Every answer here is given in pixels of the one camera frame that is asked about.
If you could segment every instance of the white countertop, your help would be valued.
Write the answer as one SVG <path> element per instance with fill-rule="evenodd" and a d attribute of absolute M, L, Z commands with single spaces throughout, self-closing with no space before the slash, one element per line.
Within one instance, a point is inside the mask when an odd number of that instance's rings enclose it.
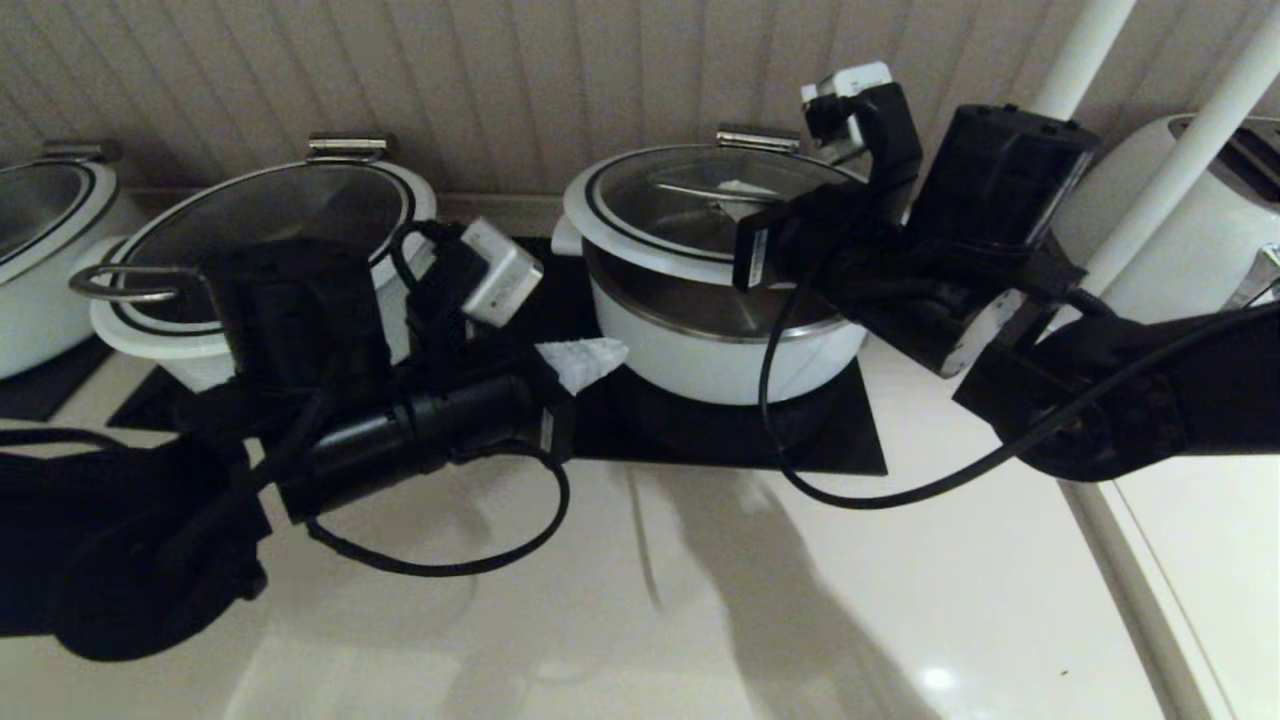
<path fill-rule="evenodd" d="M 828 487 L 918 484 L 995 446 L 950 402 L 954 380 L 874 340 L 861 357 L 892 474 Z M 58 421 L 100 427 L 148 369 L 113 356 Z M 559 534 L 481 578 L 380 574 L 287 528 L 261 544 L 266 593 L 160 656 L 95 665 L 47 638 L 0 641 L 0 715 L 1161 716 L 1056 483 L 1019 462 L 870 514 L 810 502 L 776 473 L 568 471 Z M 494 460 L 328 523 L 408 559 L 461 560 L 535 532 L 553 495 L 534 464 Z"/>

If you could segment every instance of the white pole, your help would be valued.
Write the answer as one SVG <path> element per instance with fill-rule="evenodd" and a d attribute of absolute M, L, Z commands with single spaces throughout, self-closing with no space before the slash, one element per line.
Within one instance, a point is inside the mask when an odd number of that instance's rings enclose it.
<path fill-rule="evenodd" d="M 1071 119 L 1135 1 L 1089 0 L 1027 110 L 1059 120 Z"/>
<path fill-rule="evenodd" d="M 1089 275 L 1082 283 L 1084 290 L 1101 295 L 1120 275 L 1204 173 L 1277 76 L 1280 3 L 1258 27 L 1240 59 L 1222 78 L 1217 92 L 1192 120 L 1178 145 L 1138 195 L 1138 200 L 1089 260 Z M 1212 241 L 1213 238 L 1204 238 L 1204 242 Z"/>

